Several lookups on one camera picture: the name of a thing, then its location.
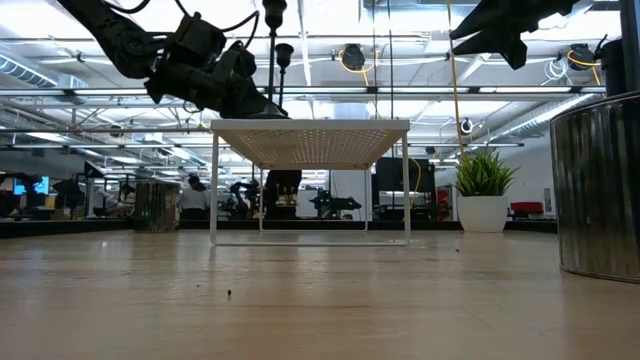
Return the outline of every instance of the metal cylinder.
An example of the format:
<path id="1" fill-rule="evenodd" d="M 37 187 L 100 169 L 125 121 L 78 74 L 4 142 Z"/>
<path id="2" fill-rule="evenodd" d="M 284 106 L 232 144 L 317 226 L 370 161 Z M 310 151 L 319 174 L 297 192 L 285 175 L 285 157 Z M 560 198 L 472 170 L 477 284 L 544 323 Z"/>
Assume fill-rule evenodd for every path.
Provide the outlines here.
<path id="1" fill-rule="evenodd" d="M 177 184 L 143 181 L 136 184 L 136 232 L 165 233 L 177 230 L 180 188 Z"/>
<path id="2" fill-rule="evenodd" d="M 551 145 L 562 269 L 640 283 L 640 92 L 559 115 Z"/>

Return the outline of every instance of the ceiling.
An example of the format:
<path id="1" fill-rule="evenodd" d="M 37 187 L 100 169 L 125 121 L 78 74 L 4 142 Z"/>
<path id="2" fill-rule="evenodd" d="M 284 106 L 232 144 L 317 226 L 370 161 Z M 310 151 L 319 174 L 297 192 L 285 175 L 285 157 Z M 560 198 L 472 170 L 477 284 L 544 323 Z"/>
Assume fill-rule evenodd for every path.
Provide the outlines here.
<path id="1" fill-rule="evenodd" d="M 111 0 L 125 8 L 131 8 L 139 0 Z M 468 14 L 478 1 L 453 0 L 453 26 Z M 231 26 L 255 10 L 264 13 L 258 0 L 182 0 L 188 11 L 198 11 L 208 22 L 220 28 Z M 292 65 L 287 69 L 287 87 L 433 87 L 452 85 L 451 62 L 445 60 L 449 50 L 449 28 L 446 1 L 390 0 L 391 17 L 387 16 L 386 1 L 378 1 L 372 10 L 372 0 L 298 0 L 288 1 L 284 24 L 278 30 L 279 42 L 287 42 L 294 49 Z M 620 36 L 620 20 L 616 1 L 581 1 L 574 13 L 565 18 L 554 16 L 540 23 L 541 30 L 523 34 L 529 52 L 528 64 L 513 71 L 496 55 L 468 56 L 456 59 L 456 78 L 463 87 L 491 86 L 595 86 L 591 71 L 574 71 L 562 68 L 566 60 L 551 68 L 558 53 L 566 54 L 571 44 L 586 43 L 593 51 L 597 43 L 608 34 L 609 39 Z M 182 14 L 174 0 L 152 0 L 148 7 L 130 18 L 147 31 L 174 31 Z M 228 44 L 235 39 L 245 40 L 250 35 L 251 24 L 227 33 Z M 253 76 L 256 85 L 268 84 L 269 41 L 268 28 L 263 19 L 256 38 L 249 50 L 256 56 L 258 70 Z M 344 49 L 345 44 L 359 44 L 373 65 L 378 53 L 378 66 L 366 75 L 350 73 L 343 69 L 339 59 L 332 57 Z M 83 61 L 78 61 L 76 54 Z M 142 80 L 127 79 L 108 61 L 91 34 L 52 0 L 4 0 L 0 3 L 0 56 L 5 55 L 31 69 L 52 78 L 69 74 L 86 83 L 89 88 L 141 88 Z M 0 74 L 0 88 L 27 89 L 32 86 L 14 77 Z M 513 119 L 548 102 L 540 96 L 510 96 L 496 93 L 491 96 L 463 96 L 460 114 L 482 129 L 476 128 L 474 138 L 481 138 L 497 131 Z M 114 124 L 124 128 L 145 127 L 173 129 L 195 127 L 219 118 L 206 110 L 189 114 L 183 110 L 183 102 L 166 100 L 161 108 L 144 96 L 107 96 L 89 98 L 84 105 L 59 101 L 58 98 L 29 96 L 2 96 L 0 100 L 32 107 L 46 119 L 27 122 L 30 116 L 23 113 L 19 123 L 7 123 L 5 127 L 25 127 L 46 130 L 51 127 L 71 126 L 82 122 L 85 129 L 104 128 Z M 290 117 L 308 118 L 398 118 L 412 120 L 409 133 L 413 142 L 449 142 L 456 136 L 455 106 L 450 95 L 421 96 L 398 93 L 392 102 L 388 96 L 350 96 L 349 94 L 325 94 L 311 96 L 290 95 L 284 99 L 284 108 Z M 10 106 L 4 104 L 5 110 Z M 18 136 L 21 143 L 42 142 L 41 138 Z M 115 143 L 134 140 L 111 138 L 95 134 L 91 138 L 74 141 Z M 210 144 L 210 134 L 165 134 L 166 143 Z M 96 151 L 108 155 L 106 151 Z M 207 161 L 210 149 L 192 149 L 194 158 Z M 415 156 L 424 150 L 415 150 Z"/>

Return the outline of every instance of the white table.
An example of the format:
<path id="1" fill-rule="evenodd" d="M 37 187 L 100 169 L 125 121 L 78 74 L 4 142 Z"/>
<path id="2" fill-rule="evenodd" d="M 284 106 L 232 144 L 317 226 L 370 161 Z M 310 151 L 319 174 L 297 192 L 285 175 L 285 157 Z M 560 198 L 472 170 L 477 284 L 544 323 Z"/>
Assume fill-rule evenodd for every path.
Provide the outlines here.
<path id="1" fill-rule="evenodd" d="M 219 246 L 404 246 L 411 238 L 409 194 L 408 120 L 214 120 L 211 157 L 211 243 Z M 365 187 L 369 170 L 385 152 L 402 139 L 402 179 L 405 207 L 405 241 L 392 243 L 283 243 L 218 242 L 218 146 L 223 138 L 239 154 L 260 168 L 260 230 L 263 228 L 263 171 L 268 170 L 362 170 Z M 365 231 L 368 229 L 368 214 Z"/>

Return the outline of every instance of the perforated tabletop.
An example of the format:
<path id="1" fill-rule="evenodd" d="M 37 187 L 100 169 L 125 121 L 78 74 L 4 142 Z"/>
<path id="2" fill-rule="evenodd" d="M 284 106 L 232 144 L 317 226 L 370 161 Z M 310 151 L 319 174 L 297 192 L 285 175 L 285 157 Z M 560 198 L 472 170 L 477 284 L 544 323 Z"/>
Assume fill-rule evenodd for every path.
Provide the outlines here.
<path id="1" fill-rule="evenodd" d="M 366 170 L 408 120 L 214 120 L 211 129 L 262 169 Z"/>

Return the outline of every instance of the security camera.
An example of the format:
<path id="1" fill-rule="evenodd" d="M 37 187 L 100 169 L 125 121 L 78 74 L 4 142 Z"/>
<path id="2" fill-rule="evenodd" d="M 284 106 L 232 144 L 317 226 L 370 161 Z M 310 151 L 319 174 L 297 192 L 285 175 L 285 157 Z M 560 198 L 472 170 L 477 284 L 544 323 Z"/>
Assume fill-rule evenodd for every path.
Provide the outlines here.
<path id="1" fill-rule="evenodd" d="M 464 121 L 460 123 L 460 132 L 464 135 L 471 135 L 471 132 L 473 132 L 473 122 L 469 120 L 469 118 L 465 118 Z"/>

